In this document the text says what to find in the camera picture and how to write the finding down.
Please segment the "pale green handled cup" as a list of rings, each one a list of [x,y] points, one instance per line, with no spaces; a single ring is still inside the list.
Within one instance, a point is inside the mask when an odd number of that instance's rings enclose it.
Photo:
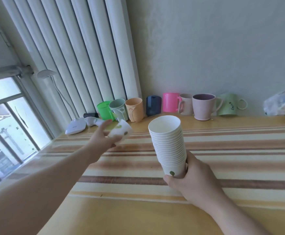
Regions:
[[[109,103],[109,108],[110,108],[113,116],[117,120],[117,122],[120,122],[121,119],[125,120],[125,121],[129,120],[124,99],[120,98],[120,99],[115,99],[115,100],[111,101]]]

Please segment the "beige pink mug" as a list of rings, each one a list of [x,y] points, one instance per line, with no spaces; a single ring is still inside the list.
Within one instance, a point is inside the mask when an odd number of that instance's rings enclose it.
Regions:
[[[193,104],[192,104],[192,95],[191,94],[180,94],[181,101],[178,106],[178,113],[182,115],[193,115]]]

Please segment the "white desk lamp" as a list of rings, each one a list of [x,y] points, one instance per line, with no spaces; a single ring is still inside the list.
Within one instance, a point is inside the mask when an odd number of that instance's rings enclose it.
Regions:
[[[59,96],[61,97],[63,104],[68,107],[67,112],[70,115],[71,121],[67,123],[67,127],[65,130],[66,135],[73,135],[81,133],[86,129],[86,122],[84,119],[80,118],[78,114],[73,109],[70,102],[65,98],[65,96],[62,94],[61,90],[58,88],[55,76],[57,75],[57,72],[52,70],[42,70],[37,73],[37,78],[39,79],[50,79],[54,85],[55,90],[58,92]]]

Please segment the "dark blue cup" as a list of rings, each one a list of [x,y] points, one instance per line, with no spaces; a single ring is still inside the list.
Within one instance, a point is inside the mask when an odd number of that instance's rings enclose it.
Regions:
[[[162,98],[157,95],[150,95],[146,97],[146,115],[148,117],[161,114]]]

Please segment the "single white paper cup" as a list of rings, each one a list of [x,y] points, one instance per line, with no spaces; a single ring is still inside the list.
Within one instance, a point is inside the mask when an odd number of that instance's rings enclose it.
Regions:
[[[115,145],[118,146],[122,141],[127,139],[133,134],[133,129],[129,123],[121,119],[120,122],[110,131],[108,137],[113,137],[115,135],[121,135],[122,139],[119,142],[116,142]]]

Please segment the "person's right hand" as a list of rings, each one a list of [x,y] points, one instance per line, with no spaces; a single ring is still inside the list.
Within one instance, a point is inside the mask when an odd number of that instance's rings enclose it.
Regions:
[[[182,178],[181,190],[178,192],[188,202],[200,208],[199,202],[203,201],[204,195],[224,193],[210,166],[197,159],[190,151],[187,151],[187,163],[187,173]]]

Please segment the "white vertical blinds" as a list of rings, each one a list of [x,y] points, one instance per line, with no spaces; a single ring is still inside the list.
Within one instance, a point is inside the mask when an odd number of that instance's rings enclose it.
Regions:
[[[33,62],[79,117],[103,101],[141,97],[126,0],[2,0]],[[56,119],[71,121],[51,80],[34,80]]]

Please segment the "orange plastic cup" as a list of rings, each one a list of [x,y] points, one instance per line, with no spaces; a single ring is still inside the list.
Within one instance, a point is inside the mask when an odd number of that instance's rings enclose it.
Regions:
[[[144,118],[143,100],[131,98],[125,101],[125,106],[131,122],[141,122]]]

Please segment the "bright green plastic cup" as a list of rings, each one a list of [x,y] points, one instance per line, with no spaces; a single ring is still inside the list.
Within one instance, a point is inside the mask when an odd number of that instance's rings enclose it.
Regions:
[[[111,101],[104,101],[97,105],[98,113],[103,120],[115,121],[115,117],[109,107]]]

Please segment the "stack of white paper cups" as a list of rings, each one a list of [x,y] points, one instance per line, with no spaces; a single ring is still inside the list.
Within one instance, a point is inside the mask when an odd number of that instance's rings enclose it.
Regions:
[[[148,130],[164,174],[184,178],[187,152],[181,120],[172,115],[160,116],[149,123]]]

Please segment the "hot pink plastic cup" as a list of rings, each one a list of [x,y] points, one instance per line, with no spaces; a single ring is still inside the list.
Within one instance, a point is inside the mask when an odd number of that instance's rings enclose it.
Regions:
[[[182,98],[179,93],[163,93],[162,111],[178,112]]]

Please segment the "white grey hair dryer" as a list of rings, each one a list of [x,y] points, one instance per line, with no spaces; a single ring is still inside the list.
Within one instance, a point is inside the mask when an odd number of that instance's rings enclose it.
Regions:
[[[96,117],[86,117],[84,120],[88,127],[101,126],[105,122],[105,120]]]

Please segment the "person's right forearm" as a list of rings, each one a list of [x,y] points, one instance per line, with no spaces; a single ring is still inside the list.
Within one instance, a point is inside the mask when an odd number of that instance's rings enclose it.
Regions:
[[[204,195],[199,206],[214,219],[224,235],[272,235],[225,193]]]

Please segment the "person's left hand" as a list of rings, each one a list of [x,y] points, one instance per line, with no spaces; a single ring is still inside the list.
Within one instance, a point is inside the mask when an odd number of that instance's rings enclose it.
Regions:
[[[87,151],[90,153],[88,165],[97,162],[101,155],[107,150],[115,147],[115,143],[119,142],[121,138],[122,137],[120,135],[115,135],[113,137],[108,137],[108,135],[100,135],[98,127],[86,146]]]

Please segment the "crumpled plastic bag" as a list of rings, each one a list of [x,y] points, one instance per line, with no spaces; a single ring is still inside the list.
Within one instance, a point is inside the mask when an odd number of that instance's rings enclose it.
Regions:
[[[285,115],[285,91],[266,99],[263,103],[263,110],[268,116]]]

